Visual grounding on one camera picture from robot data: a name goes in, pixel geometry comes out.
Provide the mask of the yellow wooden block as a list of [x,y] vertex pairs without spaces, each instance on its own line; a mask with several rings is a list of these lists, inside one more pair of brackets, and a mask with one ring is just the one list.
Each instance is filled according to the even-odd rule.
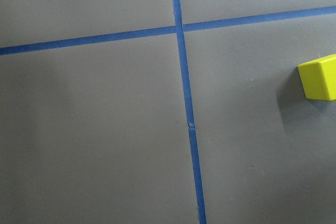
[[305,97],[335,101],[335,54],[298,65]]

